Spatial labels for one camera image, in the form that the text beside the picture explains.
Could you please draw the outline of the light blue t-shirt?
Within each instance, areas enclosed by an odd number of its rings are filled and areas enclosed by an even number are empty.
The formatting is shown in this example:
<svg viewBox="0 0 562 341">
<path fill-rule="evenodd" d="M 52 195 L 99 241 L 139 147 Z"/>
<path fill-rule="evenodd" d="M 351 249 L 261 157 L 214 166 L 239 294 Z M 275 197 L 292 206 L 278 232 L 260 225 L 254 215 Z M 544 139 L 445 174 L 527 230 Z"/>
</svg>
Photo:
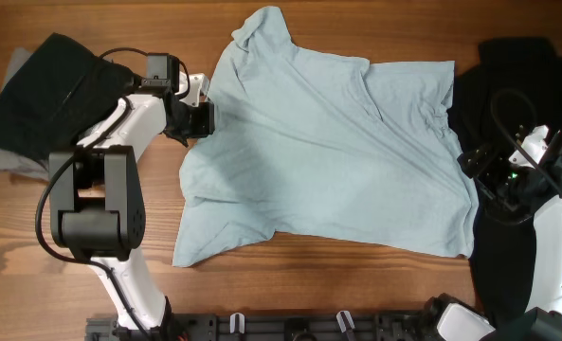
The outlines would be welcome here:
<svg viewBox="0 0 562 341">
<path fill-rule="evenodd" d="M 317 52 L 258 9 L 214 70 L 214 133 L 180 168 L 173 264 L 278 232 L 470 256 L 479 200 L 448 123 L 453 84 L 451 61 Z"/>
</svg>

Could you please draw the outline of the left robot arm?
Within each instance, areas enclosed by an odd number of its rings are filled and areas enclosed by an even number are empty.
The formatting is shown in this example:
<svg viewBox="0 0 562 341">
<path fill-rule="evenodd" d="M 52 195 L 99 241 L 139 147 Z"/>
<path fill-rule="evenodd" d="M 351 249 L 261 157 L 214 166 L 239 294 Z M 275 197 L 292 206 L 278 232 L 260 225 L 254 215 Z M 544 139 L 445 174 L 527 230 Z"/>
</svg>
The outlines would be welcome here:
<svg viewBox="0 0 562 341">
<path fill-rule="evenodd" d="M 119 99 L 113 113 L 70 151 L 49 156 L 49 183 L 37 206 L 35 230 L 50 234 L 64 256 L 45 240 L 52 257 L 89 267 L 100 279 L 117 315 L 88 321 L 88 340 L 185 340 L 140 247 L 146 211 L 137 162 L 159 134 L 182 143 L 211 135 L 214 106 L 201 94 L 181 98 L 136 94 Z"/>
</svg>

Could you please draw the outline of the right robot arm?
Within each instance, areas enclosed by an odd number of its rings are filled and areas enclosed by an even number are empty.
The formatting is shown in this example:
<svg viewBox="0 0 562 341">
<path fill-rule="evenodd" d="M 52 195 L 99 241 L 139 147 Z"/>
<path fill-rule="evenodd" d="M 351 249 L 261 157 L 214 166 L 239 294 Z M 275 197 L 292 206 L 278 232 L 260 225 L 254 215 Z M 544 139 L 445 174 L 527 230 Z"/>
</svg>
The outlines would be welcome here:
<svg viewBox="0 0 562 341">
<path fill-rule="evenodd" d="M 521 143 L 510 157 L 515 211 L 488 204 L 476 229 L 475 286 L 484 311 L 433 297 L 424 340 L 562 340 L 562 146 Z"/>
</svg>

